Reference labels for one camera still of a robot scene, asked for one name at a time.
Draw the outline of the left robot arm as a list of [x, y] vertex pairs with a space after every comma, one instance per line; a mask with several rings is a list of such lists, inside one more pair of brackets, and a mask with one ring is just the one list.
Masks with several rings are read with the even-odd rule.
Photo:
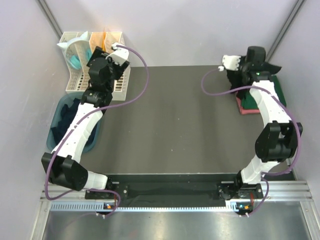
[[111, 48], [112, 53], [95, 48], [87, 63], [89, 85], [82, 94], [75, 117], [59, 144], [52, 152], [44, 153], [41, 159], [47, 184], [74, 191], [96, 189], [105, 199], [114, 191], [108, 177], [86, 170], [80, 160], [92, 131], [113, 99], [115, 81], [129, 66], [129, 51], [119, 43]]

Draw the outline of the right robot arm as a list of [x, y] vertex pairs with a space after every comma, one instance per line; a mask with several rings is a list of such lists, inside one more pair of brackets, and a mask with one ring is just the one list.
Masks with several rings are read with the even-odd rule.
[[293, 122], [276, 93], [272, 76], [281, 67], [265, 59], [263, 47], [250, 46], [239, 65], [241, 83], [255, 100], [263, 121], [263, 130], [254, 145], [255, 156], [238, 172], [233, 185], [233, 192], [239, 198], [257, 191], [266, 173], [294, 156], [303, 130], [300, 123]]

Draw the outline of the black t shirt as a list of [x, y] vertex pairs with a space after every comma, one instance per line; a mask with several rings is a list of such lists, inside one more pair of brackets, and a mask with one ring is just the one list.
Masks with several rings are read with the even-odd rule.
[[[271, 82], [272, 75], [276, 75], [282, 69], [282, 67], [278, 66], [278, 65], [270, 64], [268, 62], [266, 62], [265, 65], [266, 65], [267, 70], [269, 70], [269, 72], [271, 74], [271, 79], [269, 80]], [[240, 86], [240, 75], [239, 75], [238, 71], [226, 70], [226, 72], [227, 72], [227, 78], [228, 78], [229, 82], [231, 83], [230, 90], [244, 87], [244, 86]]]

